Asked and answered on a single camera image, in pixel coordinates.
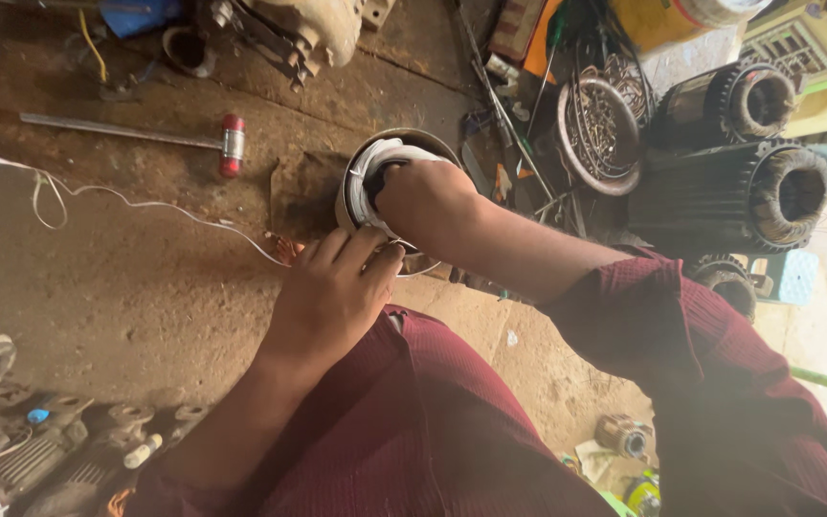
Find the metal grille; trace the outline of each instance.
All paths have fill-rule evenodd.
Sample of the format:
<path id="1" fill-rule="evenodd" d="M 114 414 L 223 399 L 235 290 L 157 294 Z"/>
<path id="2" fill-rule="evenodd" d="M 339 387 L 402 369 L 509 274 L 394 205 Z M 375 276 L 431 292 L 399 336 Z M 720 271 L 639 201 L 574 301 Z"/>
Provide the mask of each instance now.
<path id="1" fill-rule="evenodd" d="M 798 19 L 745 41 L 741 57 L 775 65 L 790 77 L 827 72 L 827 53 Z"/>

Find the scrap wire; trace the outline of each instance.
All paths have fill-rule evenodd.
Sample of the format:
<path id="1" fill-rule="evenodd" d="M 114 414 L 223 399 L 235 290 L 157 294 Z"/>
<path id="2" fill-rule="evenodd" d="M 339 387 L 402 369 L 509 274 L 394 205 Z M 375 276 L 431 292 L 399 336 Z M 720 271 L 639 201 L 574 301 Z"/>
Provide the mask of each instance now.
<path id="1" fill-rule="evenodd" d="M 594 67 L 583 70 L 581 75 L 590 69 Z M 577 80 L 570 87 L 567 119 L 573 123 L 570 124 L 569 131 L 570 146 L 575 149 L 586 170 L 600 178 L 613 179 L 622 178 L 630 172 L 633 163 L 614 165 L 619 144 L 615 134 L 615 111 L 603 99 L 601 92 L 596 91 L 596 88 L 583 88 Z"/>
<path id="2" fill-rule="evenodd" d="M 646 94 L 643 92 L 643 75 L 626 56 L 610 54 L 604 62 L 603 79 L 615 87 L 637 120 L 646 114 Z"/>

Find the white wire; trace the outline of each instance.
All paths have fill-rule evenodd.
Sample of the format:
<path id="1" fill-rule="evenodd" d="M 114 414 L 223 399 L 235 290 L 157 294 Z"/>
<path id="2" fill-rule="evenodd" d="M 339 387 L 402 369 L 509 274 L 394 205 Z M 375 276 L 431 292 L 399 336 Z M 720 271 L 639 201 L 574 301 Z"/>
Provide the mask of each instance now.
<path id="1" fill-rule="evenodd" d="M 178 212 L 180 212 L 183 215 L 186 215 L 187 217 L 189 217 L 190 219 L 193 219 L 194 221 L 196 221 L 197 223 L 200 223 L 201 225 L 212 226 L 212 227 L 215 227 L 215 228 L 221 228 L 223 230 L 228 230 L 230 232 L 235 232 L 239 236 L 242 236 L 245 239 L 247 239 L 247 241 L 249 243 L 251 243 L 251 246 L 253 246 L 257 251 L 259 251 L 261 253 L 261 255 L 263 255 L 264 257 L 266 257 L 270 261 L 272 261 L 276 264 L 280 264 L 281 266 L 288 267 L 286 264 L 283 264 L 279 260 L 276 260 L 275 258 L 273 258 L 270 255 L 270 253 L 267 253 L 266 251 L 264 251 L 256 242 L 254 242 L 250 237 L 248 237 L 247 235 L 242 233 L 240 230 L 238 230 L 236 228 L 232 228 L 230 226 L 221 225 L 219 223 L 210 223 L 209 221 L 203 221 L 201 218 L 198 218 L 195 215 L 190 214 L 190 212 L 188 212 L 188 211 L 186 211 L 183 208 L 180 208 L 178 206 L 174 206 L 174 205 L 166 203 L 166 202 L 138 202 L 138 203 L 130 202 L 130 200 L 126 199 L 126 196 L 124 196 L 123 194 L 121 194 L 117 191 L 114 191 L 113 189 L 109 189 L 107 187 L 99 187 L 98 185 L 85 185 L 84 187 L 79 187 L 78 189 L 75 189 L 73 191 L 69 187 L 67 187 L 65 183 L 63 183 L 61 180 L 57 180 L 56 178 L 54 178 L 53 175 L 50 174 L 50 172 L 48 172 L 46 170 L 32 168 L 31 166 L 26 166 L 24 164 L 19 164 L 17 162 L 12 162 L 12 161 L 6 160 L 4 158 L 0 158 L 0 165 L 11 166 L 11 167 L 19 168 L 19 169 L 34 171 L 34 173 L 36 174 L 36 180 L 37 180 L 37 184 L 34 186 L 34 196 L 32 198 L 32 203 L 33 203 L 33 206 L 34 206 L 34 215 L 37 216 L 37 219 L 41 223 L 43 223 L 43 225 L 45 225 L 46 227 L 48 227 L 52 230 L 58 230 L 60 228 L 63 228 L 64 226 L 66 226 L 66 223 L 69 222 L 69 213 L 66 210 L 66 205 L 65 205 L 65 202 L 63 201 L 63 196 L 60 194 L 59 189 L 56 188 L 57 185 L 62 187 L 66 191 L 66 193 L 68 193 L 70 196 L 77 196 L 77 195 L 81 194 L 84 191 L 107 191 L 107 192 L 110 192 L 112 194 L 116 194 L 117 196 L 119 196 L 121 198 L 121 200 L 123 200 L 123 202 L 126 205 L 131 206 L 132 208 L 141 208 L 141 207 L 146 207 L 146 206 L 167 206 L 167 207 L 171 207 L 171 208 L 177 210 Z M 38 210 L 38 199 L 40 198 L 40 186 L 43 185 L 44 183 L 49 183 L 50 184 L 50 187 L 53 190 L 53 194 L 56 196 L 56 200 L 60 203 L 60 208 L 63 209 L 63 221 L 61 223 L 59 223 L 58 225 L 56 225 L 56 226 L 53 226 L 53 225 L 47 223 L 46 221 L 44 221 L 43 218 L 40 217 L 40 211 Z"/>
<path id="2" fill-rule="evenodd" d="M 385 222 L 378 217 L 375 208 L 369 203 L 369 195 L 363 189 L 363 180 L 379 170 L 386 162 L 409 162 L 411 160 L 444 161 L 447 159 L 421 149 L 417 146 L 405 146 L 400 138 L 376 140 L 363 151 L 350 168 L 347 179 L 347 192 L 352 216 L 360 225 L 372 225 L 381 228 L 392 239 L 400 239 Z"/>

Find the plastic bottle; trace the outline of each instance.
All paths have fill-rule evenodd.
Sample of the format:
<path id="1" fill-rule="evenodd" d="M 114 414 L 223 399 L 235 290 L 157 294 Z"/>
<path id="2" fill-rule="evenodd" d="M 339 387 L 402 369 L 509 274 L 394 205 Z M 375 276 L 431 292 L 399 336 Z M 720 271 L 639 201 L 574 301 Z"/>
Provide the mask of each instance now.
<path id="1" fill-rule="evenodd" d="M 790 117 L 785 138 L 816 135 L 827 132 L 827 90 L 810 93 L 799 101 L 797 111 Z"/>
<path id="2" fill-rule="evenodd" d="M 609 0 L 644 56 L 752 19 L 772 0 Z"/>

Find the electric motor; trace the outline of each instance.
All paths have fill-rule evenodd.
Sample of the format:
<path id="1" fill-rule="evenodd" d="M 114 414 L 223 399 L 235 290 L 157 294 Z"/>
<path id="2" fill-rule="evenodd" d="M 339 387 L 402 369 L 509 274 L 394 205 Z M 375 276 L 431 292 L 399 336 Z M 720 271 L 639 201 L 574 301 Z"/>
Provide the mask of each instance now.
<path id="1" fill-rule="evenodd" d="M 660 102 L 652 142 L 699 150 L 774 138 L 796 108 L 796 89 L 774 65 L 743 62 L 675 85 Z"/>
<path id="2" fill-rule="evenodd" d="M 627 226 L 670 256 L 775 254 L 809 243 L 825 203 L 825 160 L 765 141 L 649 161 Z"/>

